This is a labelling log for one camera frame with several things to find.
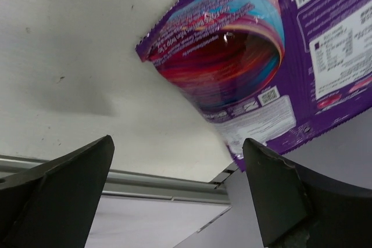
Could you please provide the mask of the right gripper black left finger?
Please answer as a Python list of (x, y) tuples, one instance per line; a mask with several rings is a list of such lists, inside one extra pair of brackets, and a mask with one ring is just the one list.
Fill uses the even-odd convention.
[(107, 135), (1, 178), (1, 247), (84, 247), (114, 151)]

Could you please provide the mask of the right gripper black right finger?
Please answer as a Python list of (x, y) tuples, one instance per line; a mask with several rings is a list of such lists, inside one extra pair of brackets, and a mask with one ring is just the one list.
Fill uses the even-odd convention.
[(242, 150), (264, 247), (371, 247), (371, 190), (319, 174), (252, 138)]

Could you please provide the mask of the purple snack bag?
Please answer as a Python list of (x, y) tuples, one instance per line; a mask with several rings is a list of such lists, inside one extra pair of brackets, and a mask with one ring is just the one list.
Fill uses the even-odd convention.
[(178, 0), (136, 46), (220, 133), (286, 154), (371, 108), (371, 0)]

